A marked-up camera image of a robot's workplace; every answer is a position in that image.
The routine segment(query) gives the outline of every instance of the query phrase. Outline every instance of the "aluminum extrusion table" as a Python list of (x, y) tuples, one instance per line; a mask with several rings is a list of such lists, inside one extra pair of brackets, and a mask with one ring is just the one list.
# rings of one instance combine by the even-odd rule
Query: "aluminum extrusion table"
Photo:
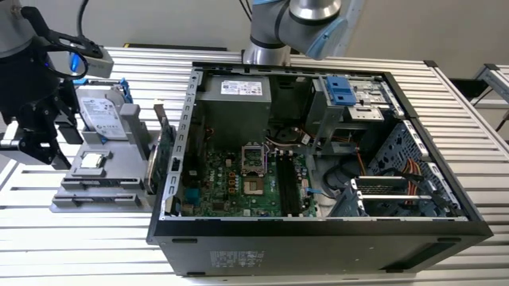
[[(192, 61), (237, 63), (237, 52), (108, 48), (112, 79), (125, 78), (140, 118), (180, 118)], [(49, 166), (9, 162), (0, 175), (0, 284), (6, 285), (509, 285), (509, 147), (440, 70), (422, 61), (292, 56), (292, 66), (391, 72), (494, 236), (415, 275), (180, 278), (144, 242), (148, 213), (50, 213), (64, 176)], [(72, 159), (78, 146), (61, 144)]]
[(509, 102), (509, 66), (485, 64), (474, 78), (482, 79), (494, 92)]

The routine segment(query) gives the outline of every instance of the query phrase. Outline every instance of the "robotic arm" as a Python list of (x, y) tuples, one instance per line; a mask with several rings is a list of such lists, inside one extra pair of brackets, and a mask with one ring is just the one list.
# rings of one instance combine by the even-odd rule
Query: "robotic arm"
[[(243, 63), (287, 65), (289, 47), (316, 60), (331, 55), (347, 26), (339, 10), (340, 0), (253, 0)], [(73, 37), (50, 30), (38, 10), (21, 7), (18, 0), (0, 0), (0, 27), (0, 112), (6, 124), (17, 121), (16, 134), (0, 140), (0, 154), (24, 164), (68, 169), (54, 124), (68, 143), (82, 143), (72, 80), (86, 73), (108, 77), (113, 61), (81, 33)], [(70, 67), (78, 75), (54, 70), (52, 51), (72, 53)]]
[(289, 64), (289, 47), (315, 60), (330, 56), (347, 20), (340, 0), (253, 0), (244, 64)]
[[(0, 154), (24, 164), (68, 169), (54, 124), (68, 143), (82, 143), (73, 116), (78, 105), (72, 80), (97, 70), (90, 59), (102, 59), (105, 50), (84, 36), (50, 30), (38, 10), (21, 7), (16, 0), (0, 0), (0, 27), (0, 112), (8, 125), (13, 119), (18, 125), (16, 134), (0, 141)], [(54, 70), (48, 57), (52, 51), (66, 51), (80, 58), (78, 75)]]

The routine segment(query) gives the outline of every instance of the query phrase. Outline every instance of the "ram slot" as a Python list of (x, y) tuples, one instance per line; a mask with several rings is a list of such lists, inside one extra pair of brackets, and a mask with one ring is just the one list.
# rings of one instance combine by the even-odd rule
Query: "ram slot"
[(281, 215), (299, 216), (300, 207), (296, 189), (296, 175), (289, 156), (277, 156), (276, 170)]

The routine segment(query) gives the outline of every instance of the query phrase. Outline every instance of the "green circuit board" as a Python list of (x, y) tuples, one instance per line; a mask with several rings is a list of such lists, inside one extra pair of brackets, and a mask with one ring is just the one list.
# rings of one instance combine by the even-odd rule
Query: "green circuit board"
[[(281, 216), (276, 157), (268, 154), (263, 176), (251, 173), (243, 176), (240, 173), (240, 157), (240, 152), (227, 153), (208, 150), (201, 187), (199, 189), (199, 203), (195, 204), (192, 214), (188, 215), (203, 217)], [(294, 157), (294, 166), (295, 173), (300, 175), (302, 180), (308, 182), (308, 174), (300, 172), (306, 168), (304, 159)], [(303, 206), (306, 193), (302, 192), (302, 181), (296, 181), (295, 191), (299, 192)], [(249, 186), (252, 186), (252, 192), (248, 191), (248, 194), (245, 194), (245, 188), (249, 189)], [(302, 215), (315, 216), (314, 200), (307, 197), (306, 201), (307, 206), (302, 208)]]

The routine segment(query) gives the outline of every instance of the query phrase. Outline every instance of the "power supply label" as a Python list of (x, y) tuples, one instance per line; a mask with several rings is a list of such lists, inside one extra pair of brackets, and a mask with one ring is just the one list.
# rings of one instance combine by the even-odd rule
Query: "power supply label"
[(220, 83), (220, 94), (263, 95), (260, 82), (237, 82), (224, 80)]
[(125, 139), (125, 132), (121, 126), (114, 104), (104, 98), (81, 98), (84, 113), (93, 126), (88, 126), (106, 139)]
[(260, 267), (264, 256), (264, 250), (248, 251), (211, 251), (209, 259), (212, 267)]

